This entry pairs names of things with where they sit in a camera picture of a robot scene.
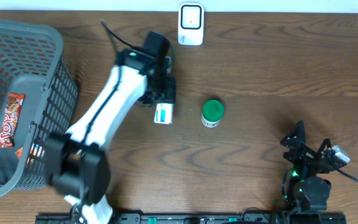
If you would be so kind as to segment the red Top chocolate bar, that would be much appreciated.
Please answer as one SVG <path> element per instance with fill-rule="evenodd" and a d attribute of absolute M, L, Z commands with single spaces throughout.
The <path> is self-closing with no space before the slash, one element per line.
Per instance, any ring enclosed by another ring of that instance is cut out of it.
<path fill-rule="evenodd" d="M 14 134 L 20 117 L 25 94 L 10 92 L 4 110 L 3 122 L 0 130 L 0 147 L 14 147 Z"/>

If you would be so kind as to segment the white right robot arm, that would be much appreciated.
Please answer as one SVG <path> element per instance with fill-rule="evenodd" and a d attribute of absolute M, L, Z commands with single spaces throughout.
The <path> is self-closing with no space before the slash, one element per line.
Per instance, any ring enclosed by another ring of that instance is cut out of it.
<path fill-rule="evenodd" d="M 331 141 L 324 139 L 317 151 L 312 150 L 306 145 L 305 125 L 300 120 L 280 144 L 288 148 L 283 158 L 293 164 L 282 187 L 287 216 L 325 211 L 331 183 L 318 177 L 318 174 L 333 171 L 329 159 L 325 157 L 330 153 Z"/>

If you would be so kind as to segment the green lid white jar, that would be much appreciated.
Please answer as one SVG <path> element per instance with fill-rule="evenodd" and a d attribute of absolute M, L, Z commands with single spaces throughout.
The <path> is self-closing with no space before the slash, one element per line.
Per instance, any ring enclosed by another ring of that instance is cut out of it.
<path fill-rule="evenodd" d="M 201 110 L 201 122 L 207 128 L 215 128 L 224 116 L 224 105 L 218 100 L 208 100 Z"/>

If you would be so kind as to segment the white Panadol box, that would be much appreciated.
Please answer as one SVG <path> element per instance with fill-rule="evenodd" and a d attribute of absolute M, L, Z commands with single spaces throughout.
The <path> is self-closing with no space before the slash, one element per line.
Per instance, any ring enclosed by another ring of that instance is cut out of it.
<path fill-rule="evenodd" d="M 158 103 L 155 109 L 154 123 L 172 124 L 173 122 L 173 104 Z"/>

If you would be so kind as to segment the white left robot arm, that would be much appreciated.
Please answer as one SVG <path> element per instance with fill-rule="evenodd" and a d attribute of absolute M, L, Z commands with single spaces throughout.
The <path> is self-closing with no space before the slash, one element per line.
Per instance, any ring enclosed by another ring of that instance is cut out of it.
<path fill-rule="evenodd" d="M 137 103 L 173 106 L 176 83 L 170 75 L 172 46 L 134 48 L 117 53 L 108 81 L 88 111 L 63 133 L 45 142 L 45 180 L 71 203 L 64 223 L 109 223 L 113 208 L 107 158 L 111 141 Z"/>

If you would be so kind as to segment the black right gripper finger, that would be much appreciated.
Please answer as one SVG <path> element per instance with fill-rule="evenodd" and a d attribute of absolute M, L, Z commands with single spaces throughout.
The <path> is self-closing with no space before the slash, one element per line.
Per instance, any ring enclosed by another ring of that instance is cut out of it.
<path fill-rule="evenodd" d="M 322 141 L 317 153 L 319 156 L 322 156 L 323 155 L 323 151 L 325 149 L 330 149 L 332 147 L 331 145 L 331 140 L 329 138 L 326 138 Z"/>
<path fill-rule="evenodd" d="M 280 141 L 282 146 L 298 148 L 300 144 L 306 144 L 305 124 L 299 120 L 295 127 Z"/>

